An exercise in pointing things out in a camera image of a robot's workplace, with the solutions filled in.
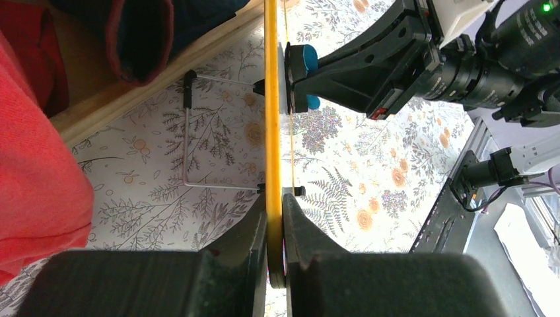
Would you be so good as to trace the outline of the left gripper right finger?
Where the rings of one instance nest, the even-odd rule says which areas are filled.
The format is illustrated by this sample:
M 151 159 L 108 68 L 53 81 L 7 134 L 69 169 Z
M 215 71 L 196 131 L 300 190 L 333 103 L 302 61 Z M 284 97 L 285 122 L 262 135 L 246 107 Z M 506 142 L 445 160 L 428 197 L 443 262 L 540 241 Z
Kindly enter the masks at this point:
M 283 198 L 289 316 L 526 316 L 528 299 L 497 239 L 466 251 L 352 253 Z

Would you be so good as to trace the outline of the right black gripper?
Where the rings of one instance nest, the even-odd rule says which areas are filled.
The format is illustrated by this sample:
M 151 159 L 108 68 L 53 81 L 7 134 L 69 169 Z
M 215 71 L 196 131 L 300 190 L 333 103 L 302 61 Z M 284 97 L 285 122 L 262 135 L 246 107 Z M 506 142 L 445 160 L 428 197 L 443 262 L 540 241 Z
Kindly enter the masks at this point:
M 367 30 L 318 58 L 318 69 L 295 84 L 373 120 L 396 114 L 443 62 L 441 30 L 430 1 L 395 1 Z

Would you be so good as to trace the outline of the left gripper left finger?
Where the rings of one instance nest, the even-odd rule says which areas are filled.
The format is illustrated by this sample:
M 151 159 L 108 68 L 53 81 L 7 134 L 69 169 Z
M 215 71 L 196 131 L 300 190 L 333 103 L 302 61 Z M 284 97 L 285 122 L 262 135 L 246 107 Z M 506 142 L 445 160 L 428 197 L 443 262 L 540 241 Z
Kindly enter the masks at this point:
M 18 316 L 263 316 L 265 197 L 197 252 L 68 251 L 52 257 Z

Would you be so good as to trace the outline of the blue whiteboard eraser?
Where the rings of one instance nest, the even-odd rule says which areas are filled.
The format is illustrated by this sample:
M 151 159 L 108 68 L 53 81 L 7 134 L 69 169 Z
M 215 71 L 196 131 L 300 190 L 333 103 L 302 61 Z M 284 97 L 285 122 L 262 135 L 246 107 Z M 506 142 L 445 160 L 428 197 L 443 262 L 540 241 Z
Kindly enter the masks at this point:
M 317 96 L 295 92 L 295 84 L 307 78 L 310 72 L 318 69 L 316 49 L 309 44 L 292 45 L 287 42 L 284 51 L 284 67 L 288 114 L 317 110 L 320 107 L 320 99 Z

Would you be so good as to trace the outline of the yellow framed whiteboard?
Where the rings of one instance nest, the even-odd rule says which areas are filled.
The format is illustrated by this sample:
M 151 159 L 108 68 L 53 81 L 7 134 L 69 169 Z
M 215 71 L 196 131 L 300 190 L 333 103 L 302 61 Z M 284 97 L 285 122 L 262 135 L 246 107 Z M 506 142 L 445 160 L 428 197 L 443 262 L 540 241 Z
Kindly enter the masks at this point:
M 267 215 L 267 267 L 270 285 L 286 287 L 283 238 L 284 180 L 281 132 L 287 120 L 284 48 L 287 44 L 287 2 L 264 2 L 264 106 L 265 106 L 265 211 Z

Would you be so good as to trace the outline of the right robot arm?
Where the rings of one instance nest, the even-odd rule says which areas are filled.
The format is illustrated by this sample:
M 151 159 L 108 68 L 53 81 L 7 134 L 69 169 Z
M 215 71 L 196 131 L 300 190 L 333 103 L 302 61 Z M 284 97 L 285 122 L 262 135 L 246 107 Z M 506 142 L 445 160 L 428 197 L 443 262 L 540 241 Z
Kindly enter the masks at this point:
M 412 98 L 492 110 L 524 127 L 559 124 L 559 2 L 528 1 L 501 24 L 500 1 L 395 1 L 362 34 L 319 57 L 288 45 L 289 113 L 328 100 L 372 120 Z

